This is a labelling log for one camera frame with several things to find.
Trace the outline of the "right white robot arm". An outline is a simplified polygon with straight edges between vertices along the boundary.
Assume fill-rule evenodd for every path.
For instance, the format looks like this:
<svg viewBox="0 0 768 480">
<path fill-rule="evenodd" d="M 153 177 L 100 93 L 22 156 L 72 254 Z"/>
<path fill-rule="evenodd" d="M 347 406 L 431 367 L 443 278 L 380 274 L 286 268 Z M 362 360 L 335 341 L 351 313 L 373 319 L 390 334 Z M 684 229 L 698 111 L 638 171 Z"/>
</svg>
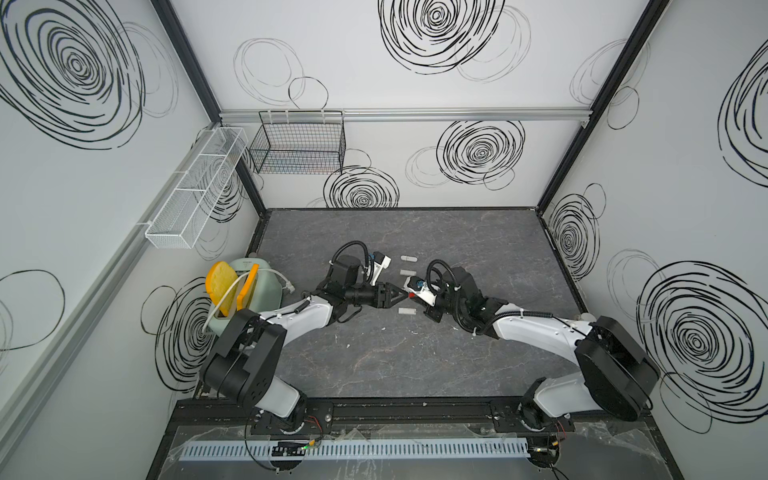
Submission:
<svg viewBox="0 0 768 480">
<path fill-rule="evenodd" d="M 517 415 L 531 431 L 590 411 L 635 421 L 652 407 L 660 369 L 611 317 L 584 313 L 567 320 L 525 309 L 484 295 L 465 269 L 447 268 L 438 261 L 429 266 L 425 278 L 411 277 L 405 287 L 434 321 L 449 315 L 474 336 L 526 344 L 577 366 L 575 373 L 535 380 L 521 398 Z"/>
</svg>

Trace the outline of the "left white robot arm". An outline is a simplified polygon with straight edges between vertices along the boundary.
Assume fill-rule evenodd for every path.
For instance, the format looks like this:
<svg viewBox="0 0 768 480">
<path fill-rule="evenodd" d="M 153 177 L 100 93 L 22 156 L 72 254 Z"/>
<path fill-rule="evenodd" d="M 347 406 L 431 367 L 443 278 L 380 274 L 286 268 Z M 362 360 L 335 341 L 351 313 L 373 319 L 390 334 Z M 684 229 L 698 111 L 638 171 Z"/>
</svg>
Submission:
<svg viewBox="0 0 768 480">
<path fill-rule="evenodd" d="M 203 363 L 200 380 L 249 413 L 264 411 L 298 429 L 306 396 L 276 375 L 283 347 L 345 323 L 365 307 L 389 309 L 407 299 L 401 288 L 378 280 L 390 263 L 379 251 L 364 260 L 341 255 L 330 261 L 326 277 L 306 298 L 276 311 L 235 313 Z"/>
</svg>

